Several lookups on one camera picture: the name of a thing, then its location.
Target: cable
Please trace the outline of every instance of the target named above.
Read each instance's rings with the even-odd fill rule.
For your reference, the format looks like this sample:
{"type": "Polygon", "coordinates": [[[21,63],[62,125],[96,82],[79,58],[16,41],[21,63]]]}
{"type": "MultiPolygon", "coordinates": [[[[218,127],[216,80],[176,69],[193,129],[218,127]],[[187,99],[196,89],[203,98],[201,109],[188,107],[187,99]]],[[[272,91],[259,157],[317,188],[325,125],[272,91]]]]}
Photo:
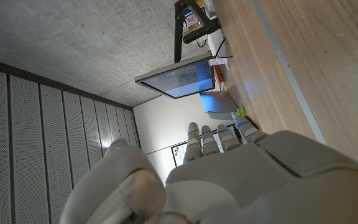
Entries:
{"type": "Polygon", "coordinates": [[[225,40],[226,40],[226,38],[223,38],[223,40],[222,40],[222,42],[221,42],[221,45],[219,45],[218,50],[216,51],[215,58],[218,56],[218,53],[219,53],[219,51],[221,50],[221,47],[222,47],[222,45],[223,45],[223,43],[224,43],[225,40]]]}
{"type": "Polygon", "coordinates": [[[200,43],[197,43],[198,47],[204,47],[206,44],[206,40],[204,40],[204,44],[202,46],[200,46],[200,43]]]}

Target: monitor screen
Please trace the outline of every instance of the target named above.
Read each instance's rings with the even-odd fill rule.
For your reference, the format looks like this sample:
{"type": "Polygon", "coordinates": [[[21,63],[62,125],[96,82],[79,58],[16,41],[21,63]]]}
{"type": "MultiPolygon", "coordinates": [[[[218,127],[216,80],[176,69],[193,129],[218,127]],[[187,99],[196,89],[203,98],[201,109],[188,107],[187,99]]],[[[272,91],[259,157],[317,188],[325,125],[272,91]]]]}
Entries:
{"type": "Polygon", "coordinates": [[[206,53],[136,77],[135,82],[174,99],[212,90],[211,58],[211,53],[206,53]]]}

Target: green object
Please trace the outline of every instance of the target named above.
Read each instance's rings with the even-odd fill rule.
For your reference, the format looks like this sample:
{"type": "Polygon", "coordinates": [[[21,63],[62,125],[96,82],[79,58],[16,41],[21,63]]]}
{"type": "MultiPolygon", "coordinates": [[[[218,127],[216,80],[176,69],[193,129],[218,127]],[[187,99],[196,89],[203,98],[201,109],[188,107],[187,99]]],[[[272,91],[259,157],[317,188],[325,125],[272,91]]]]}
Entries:
{"type": "Polygon", "coordinates": [[[246,114],[246,110],[244,108],[237,109],[237,115],[242,116],[246,114]]]}

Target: wooden table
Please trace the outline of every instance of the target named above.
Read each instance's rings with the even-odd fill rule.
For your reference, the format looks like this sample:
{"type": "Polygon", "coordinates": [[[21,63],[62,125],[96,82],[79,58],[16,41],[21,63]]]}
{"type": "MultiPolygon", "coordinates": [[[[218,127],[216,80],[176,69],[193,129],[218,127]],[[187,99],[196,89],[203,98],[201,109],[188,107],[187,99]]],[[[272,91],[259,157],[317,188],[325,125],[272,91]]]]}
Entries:
{"type": "Polygon", "coordinates": [[[225,82],[237,105],[269,134],[287,129],[316,139],[313,117],[328,146],[358,161],[358,0],[213,3],[234,56],[225,82]]]}

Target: monitor stand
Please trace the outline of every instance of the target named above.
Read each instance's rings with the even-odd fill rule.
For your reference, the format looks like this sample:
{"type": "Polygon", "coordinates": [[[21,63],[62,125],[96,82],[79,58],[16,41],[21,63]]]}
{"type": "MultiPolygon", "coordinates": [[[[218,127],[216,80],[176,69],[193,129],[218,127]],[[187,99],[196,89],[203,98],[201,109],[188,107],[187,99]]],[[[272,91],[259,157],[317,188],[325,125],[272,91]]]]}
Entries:
{"type": "Polygon", "coordinates": [[[237,105],[226,91],[208,91],[200,93],[204,112],[211,119],[231,120],[231,112],[237,111],[237,105]]]}

